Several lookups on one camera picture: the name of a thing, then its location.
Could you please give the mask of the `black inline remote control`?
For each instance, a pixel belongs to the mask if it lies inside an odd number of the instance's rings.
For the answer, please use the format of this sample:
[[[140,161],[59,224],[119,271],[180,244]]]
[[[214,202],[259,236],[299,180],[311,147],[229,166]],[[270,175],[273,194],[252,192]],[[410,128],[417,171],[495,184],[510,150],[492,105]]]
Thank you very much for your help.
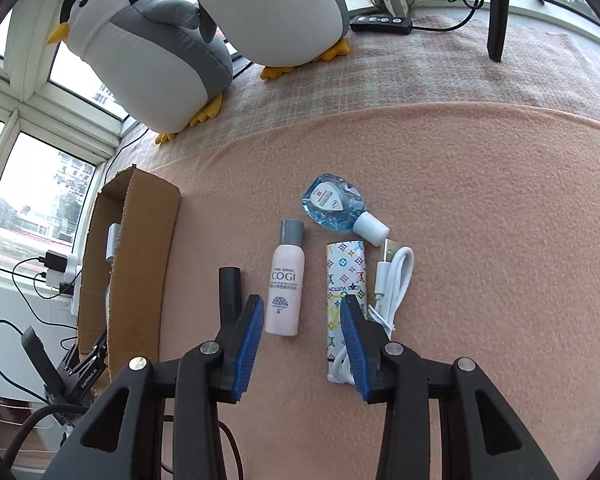
[[[376,34],[409,35],[413,23],[405,16],[380,14],[357,15],[350,19],[350,29],[354,32],[376,32]]]

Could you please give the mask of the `white power strip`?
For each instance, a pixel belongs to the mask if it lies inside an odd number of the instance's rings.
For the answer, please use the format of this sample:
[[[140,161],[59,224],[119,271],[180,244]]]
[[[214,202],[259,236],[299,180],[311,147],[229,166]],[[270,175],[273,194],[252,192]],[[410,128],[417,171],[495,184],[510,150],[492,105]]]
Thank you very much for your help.
[[[66,256],[68,257],[68,264],[64,274],[46,269],[44,266],[46,272],[45,284],[53,289],[57,297],[70,301],[71,315],[76,318],[79,313],[82,266],[79,265],[76,255]]]

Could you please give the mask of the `clear blue sanitizer bottle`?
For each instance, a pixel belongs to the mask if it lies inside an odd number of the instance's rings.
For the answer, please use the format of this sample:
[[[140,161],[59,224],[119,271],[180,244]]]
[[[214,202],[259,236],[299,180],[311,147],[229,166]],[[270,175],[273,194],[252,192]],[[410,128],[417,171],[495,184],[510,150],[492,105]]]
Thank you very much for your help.
[[[303,210],[319,226],[337,233],[354,233],[375,247],[390,229],[371,214],[360,191],[336,174],[321,174],[301,199]]]

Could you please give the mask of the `black lipstick tube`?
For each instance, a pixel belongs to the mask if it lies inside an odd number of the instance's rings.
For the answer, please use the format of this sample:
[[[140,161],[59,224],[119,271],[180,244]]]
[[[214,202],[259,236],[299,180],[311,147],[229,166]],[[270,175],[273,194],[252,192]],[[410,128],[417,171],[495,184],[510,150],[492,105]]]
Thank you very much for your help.
[[[233,323],[242,313],[242,272],[236,266],[219,268],[221,325]]]

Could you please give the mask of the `large penguin plush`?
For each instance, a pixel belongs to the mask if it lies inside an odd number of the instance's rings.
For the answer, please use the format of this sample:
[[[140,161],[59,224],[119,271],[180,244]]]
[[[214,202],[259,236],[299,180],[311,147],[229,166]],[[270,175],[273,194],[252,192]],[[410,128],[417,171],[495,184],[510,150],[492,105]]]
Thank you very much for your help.
[[[233,81],[218,26],[187,0],[64,0],[47,41],[90,66],[159,144],[218,116]]]

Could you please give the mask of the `black power bank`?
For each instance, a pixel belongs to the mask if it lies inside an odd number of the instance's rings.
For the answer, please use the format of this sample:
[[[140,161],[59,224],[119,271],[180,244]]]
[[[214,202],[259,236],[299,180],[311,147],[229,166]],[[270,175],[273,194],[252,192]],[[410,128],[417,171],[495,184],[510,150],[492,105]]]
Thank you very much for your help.
[[[60,252],[48,250],[43,257],[43,266],[46,269],[64,274],[67,270],[68,257]]]

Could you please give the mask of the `patterned white lighter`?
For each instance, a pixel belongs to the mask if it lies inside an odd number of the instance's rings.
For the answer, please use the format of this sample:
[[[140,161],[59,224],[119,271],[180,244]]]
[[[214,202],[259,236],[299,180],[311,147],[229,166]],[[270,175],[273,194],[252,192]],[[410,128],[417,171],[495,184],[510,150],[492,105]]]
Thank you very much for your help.
[[[327,380],[354,384],[340,321],[341,301],[348,295],[366,306],[366,259],[362,240],[344,240],[326,246]]]

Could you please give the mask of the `pink cogi bottle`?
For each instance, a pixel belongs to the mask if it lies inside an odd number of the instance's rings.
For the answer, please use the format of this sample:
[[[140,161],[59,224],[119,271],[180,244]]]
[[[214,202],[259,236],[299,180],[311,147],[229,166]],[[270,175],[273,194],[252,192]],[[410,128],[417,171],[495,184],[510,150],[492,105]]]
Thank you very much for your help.
[[[280,224],[279,243],[268,274],[268,301],[264,329],[283,337],[298,335],[304,264],[303,223],[285,219]]]

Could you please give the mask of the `small penguin plush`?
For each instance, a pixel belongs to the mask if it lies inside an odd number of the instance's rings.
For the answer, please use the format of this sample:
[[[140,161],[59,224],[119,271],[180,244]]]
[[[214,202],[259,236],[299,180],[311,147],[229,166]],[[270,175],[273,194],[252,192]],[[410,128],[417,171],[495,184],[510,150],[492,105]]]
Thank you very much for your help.
[[[198,0],[204,17],[238,53],[277,79],[350,53],[346,0]]]

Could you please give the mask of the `cardboard box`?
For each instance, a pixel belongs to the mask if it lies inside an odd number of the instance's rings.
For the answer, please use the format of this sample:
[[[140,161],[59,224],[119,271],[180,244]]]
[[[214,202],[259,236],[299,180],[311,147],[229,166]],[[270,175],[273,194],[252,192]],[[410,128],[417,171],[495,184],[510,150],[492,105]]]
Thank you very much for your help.
[[[89,352],[107,331],[107,372],[130,359],[159,356],[166,268],[181,193],[177,186],[134,166],[98,193],[88,227],[80,286],[78,341]],[[108,228],[120,223],[114,262],[105,259]]]

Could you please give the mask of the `white wall charger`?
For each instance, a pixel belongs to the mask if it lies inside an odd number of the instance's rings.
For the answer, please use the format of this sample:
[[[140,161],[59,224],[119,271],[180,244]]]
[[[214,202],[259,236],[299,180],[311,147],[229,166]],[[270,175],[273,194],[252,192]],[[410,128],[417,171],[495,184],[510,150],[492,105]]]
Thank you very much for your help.
[[[120,223],[111,223],[108,228],[105,259],[109,263],[114,262],[114,255],[116,254],[120,230]]]

